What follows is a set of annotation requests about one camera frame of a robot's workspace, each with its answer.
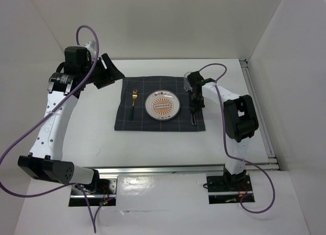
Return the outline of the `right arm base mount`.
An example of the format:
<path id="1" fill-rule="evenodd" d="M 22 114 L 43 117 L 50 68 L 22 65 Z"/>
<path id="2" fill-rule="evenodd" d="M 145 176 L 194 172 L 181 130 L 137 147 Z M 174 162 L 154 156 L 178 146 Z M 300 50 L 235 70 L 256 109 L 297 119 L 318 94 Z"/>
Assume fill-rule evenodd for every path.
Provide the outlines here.
<path id="1" fill-rule="evenodd" d="M 202 185 L 208 192 L 209 204 L 255 202 L 251 179 L 245 179 L 232 185 L 227 185 L 222 176 L 206 176 L 206 183 Z"/>

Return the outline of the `white orange patterned plate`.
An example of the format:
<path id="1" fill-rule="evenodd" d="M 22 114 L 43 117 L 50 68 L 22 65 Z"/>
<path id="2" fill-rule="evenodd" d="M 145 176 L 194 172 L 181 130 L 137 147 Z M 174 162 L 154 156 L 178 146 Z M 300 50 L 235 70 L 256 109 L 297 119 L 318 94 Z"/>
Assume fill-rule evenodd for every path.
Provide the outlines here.
<path id="1" fill-rule="evenodd" d="M 144 107 L 152 119 L 168 121 L 179 114 L 181 102 L 177 95 L 171 91 L 156 90 L 147 96 Z"/>

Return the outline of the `silver table knife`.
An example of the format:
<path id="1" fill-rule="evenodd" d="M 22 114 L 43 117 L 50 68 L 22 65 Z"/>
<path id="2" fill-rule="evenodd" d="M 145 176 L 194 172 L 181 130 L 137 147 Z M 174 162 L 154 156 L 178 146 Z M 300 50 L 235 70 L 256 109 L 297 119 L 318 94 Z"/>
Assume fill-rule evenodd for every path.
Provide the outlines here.
<path id="1" fill-rule="evenodd" d="M 197 125 L 197 116 L 196 116 L 196 112 L 192 112 L 192 113 L 191 113 L 191 122 L 192 122 L 192 125 Z"/>

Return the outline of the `gold fork green handle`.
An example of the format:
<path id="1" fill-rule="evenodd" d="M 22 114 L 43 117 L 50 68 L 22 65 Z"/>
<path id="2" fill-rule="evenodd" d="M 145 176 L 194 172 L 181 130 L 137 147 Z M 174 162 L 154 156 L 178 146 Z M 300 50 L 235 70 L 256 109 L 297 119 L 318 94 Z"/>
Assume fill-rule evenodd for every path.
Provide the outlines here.
<path id="1" fill-rule="evenodd" d="M 134 108 L 135 108 L 135 101 L 138 97 L 138 90 L 137 89 L 133 89 L 132 92 L 132 106 L 130 108 L 130 113 L 129 113 L 129 120 L 133 119 L 134 116 Z"/>

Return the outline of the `clear wine glass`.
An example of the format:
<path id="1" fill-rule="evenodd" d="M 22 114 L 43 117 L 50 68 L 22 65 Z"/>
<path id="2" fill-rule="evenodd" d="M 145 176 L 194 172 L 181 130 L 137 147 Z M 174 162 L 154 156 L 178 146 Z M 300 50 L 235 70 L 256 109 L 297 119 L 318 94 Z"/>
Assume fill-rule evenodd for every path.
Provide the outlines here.
<path id="1" fill-rule="evenodd" d="M 184 74 L 183 76 L 183 87 L 185 89 L 185 91 L 191 91 L 192 90 L 192 86 L 188 80 L 188 76 L 191 74 L 191 72 L 187 72 Z"/>

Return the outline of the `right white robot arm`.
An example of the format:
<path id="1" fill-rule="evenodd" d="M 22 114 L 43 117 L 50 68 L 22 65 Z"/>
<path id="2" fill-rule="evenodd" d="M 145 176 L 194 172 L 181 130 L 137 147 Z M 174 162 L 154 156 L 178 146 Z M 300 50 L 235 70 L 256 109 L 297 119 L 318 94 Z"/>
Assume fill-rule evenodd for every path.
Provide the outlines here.
<path id="1" fill-rule="evenodd" d="M 227 190 L 234 190 L 245 179 L 250 138 L 259 127 L 253 100 L 249 95 L 240 96 L 220 85 L 212 78 L 204 79 L 198 71 L 184 75 L 184 89 L 189 95 L 189 110 L 192 124 L 196 124 L 195 114 L 205 107 L 209 99 L 222 107 L 223 141 L 228 153 L 224 165 L 222 184 Z"/>

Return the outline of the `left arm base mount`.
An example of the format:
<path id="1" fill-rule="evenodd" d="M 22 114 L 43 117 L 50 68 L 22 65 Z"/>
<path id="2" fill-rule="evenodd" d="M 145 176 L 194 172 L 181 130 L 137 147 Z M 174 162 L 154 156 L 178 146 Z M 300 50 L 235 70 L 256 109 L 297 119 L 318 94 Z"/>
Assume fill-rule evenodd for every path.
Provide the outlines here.
<path id="1" fill-rule="evenodd" d="M 100 178 L 96 187 L 81 185 L 87 195 L 89 204 L 93 206 L 115 206 L 116 192 L 117 192 L 118 178 L 116 176 L 109 176 L 107 178 Z M 80 188 L 73 186 L 71 188 L 69 207 L 85 207 L 87 206 L 84 194 Z"/>

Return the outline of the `dark checked cloth placemat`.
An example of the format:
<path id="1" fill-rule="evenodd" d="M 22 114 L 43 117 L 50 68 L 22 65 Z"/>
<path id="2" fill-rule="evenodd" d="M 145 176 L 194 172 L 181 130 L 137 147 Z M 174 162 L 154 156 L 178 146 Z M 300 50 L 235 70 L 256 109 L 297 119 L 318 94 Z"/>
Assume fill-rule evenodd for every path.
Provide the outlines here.
<path id="1" fill-rule="evenodd" d="M 137 132 L 203 132 L 206 130 L 203 113 L 196 113 L 197 125 L 192 125 L 188 93 L 183 87 L 182 77 L 140 76 L 122 80 L 121 101 L 118 107 L 114 130 Z M 133 89 L 138 90 L 134 116 L 129 120 Z M 168 121 L 158 121 L 148 116 L 144 102 L 156 90 L 168 90 L 177 95 L 181 102 L 179 114 Z"/>

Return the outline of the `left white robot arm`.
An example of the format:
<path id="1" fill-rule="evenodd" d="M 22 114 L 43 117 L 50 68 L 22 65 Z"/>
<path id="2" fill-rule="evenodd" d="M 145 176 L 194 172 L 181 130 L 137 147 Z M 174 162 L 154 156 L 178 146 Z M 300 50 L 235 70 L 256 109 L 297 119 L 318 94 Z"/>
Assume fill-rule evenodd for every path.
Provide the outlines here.
<path id="1" fill-rule="evenodd" d="M 96 42 L 84 46 L 69 46 L 64 50 L 65 61 L 49 78 L 48 119 L 41 125 L 34 145 L 27 156 L 20 156 L 19 167 L 31 178 L 60 184 L 78 183 L 90 194 L 100 189 L 99 173 L 63 161 L 63 143 L 68 123 L 81 91 L 88 84 L 97 89 L 123 79 L 124 74 L 107 54 L 96 56 Z"/>

